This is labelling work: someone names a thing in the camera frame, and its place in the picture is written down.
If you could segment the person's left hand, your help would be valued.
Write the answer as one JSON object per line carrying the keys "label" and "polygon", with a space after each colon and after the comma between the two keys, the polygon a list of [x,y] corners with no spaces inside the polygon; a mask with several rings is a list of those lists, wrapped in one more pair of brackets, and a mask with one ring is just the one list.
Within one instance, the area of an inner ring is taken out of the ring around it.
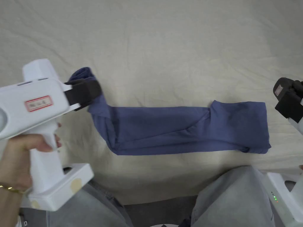
{"label": "person's left hand", "polygon": [[24,134],[10,138],[0,161],[0,183],[18,191],[32,186],[30,174],[30,150],[51,152],[52,147],[39,134]]}

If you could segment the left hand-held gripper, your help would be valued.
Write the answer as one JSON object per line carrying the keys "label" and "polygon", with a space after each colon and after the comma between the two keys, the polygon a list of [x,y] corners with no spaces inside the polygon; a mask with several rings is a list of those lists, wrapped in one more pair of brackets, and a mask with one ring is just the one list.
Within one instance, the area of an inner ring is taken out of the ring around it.
{"label": "left hand-held gripper", "polygon": [[24,82],[0,89],[0,138],[40,134],[51,152],[30,151],[33,186],[23,208],[57,211],[94,176],[88,163],[62,166],[55,141],[56,119],[90,105],[101,94],[98,81],[60,81],[48,59],[26,64]]}

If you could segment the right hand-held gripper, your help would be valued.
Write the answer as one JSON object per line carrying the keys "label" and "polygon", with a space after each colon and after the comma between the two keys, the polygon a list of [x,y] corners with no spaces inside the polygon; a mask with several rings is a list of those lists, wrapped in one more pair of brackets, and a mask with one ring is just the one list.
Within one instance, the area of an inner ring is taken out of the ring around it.
{"label": "right hand-held gripper", "polygon": [[[303,82],[282,77],[273,93],[275,109],[303,133]],[[268,172],[267,193],[285,227],[303,226],[303,176]]]}

